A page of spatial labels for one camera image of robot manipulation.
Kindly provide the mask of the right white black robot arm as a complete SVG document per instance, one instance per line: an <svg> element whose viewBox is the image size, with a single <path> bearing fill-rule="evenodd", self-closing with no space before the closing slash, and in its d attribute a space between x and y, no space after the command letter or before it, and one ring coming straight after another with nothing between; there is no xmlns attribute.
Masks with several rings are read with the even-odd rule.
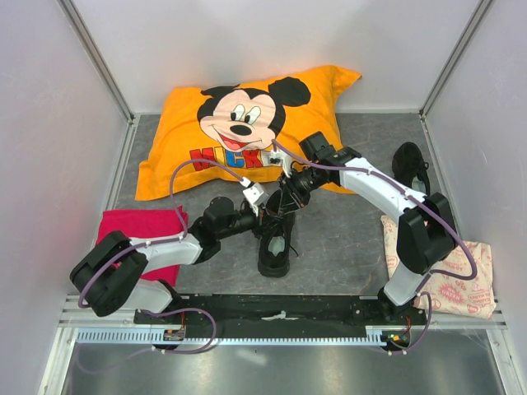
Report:
<svg viewBox="0 0 527 395"><path fill-rule="evenodd" d="M350 147L337 151L316 132L301 142L298 156L278 142L272 153L282 160L284 212L303 208L317 188L334 184L365 198L398 226L396 251L400 263L380 290L379 318L397 323L407 305L424 287L434 264L460 243L450 204L445 196L431 196L401 184L374 167Z"/></svg>

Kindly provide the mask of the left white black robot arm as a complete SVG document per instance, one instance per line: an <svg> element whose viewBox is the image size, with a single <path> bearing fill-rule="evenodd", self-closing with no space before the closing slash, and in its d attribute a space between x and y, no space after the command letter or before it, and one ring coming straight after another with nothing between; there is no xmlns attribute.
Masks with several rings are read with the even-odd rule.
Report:
<svg viewBox="0 0 527 395"><path fill-rule="evenodd" d="M129 238L115 230L73 268L70 281L80 292L78 307L105 317L124 306L145 272L174 265L193 265L213 257L221 240L262 225L265 203L244 199L236 210L227 197L210 201L185 231L157 238Z"/></svg>

